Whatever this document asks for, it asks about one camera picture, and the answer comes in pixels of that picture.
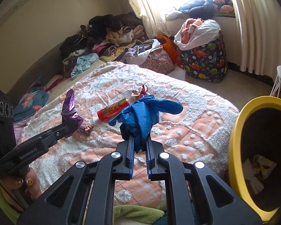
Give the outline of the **left hand painted nails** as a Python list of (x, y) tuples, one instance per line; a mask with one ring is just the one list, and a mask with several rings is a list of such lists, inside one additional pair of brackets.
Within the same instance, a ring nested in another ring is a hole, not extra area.
[(25, 195), (32, 201), (35, 201), (42, 194), (39, 179), (33, 168), (29, 168), (25, 178), (5, 176), (0, 180), (0, 189), (3, 197), (16, 211), (23, 212), (24, 207), (16, 197), (15, 190), (24, 187)]

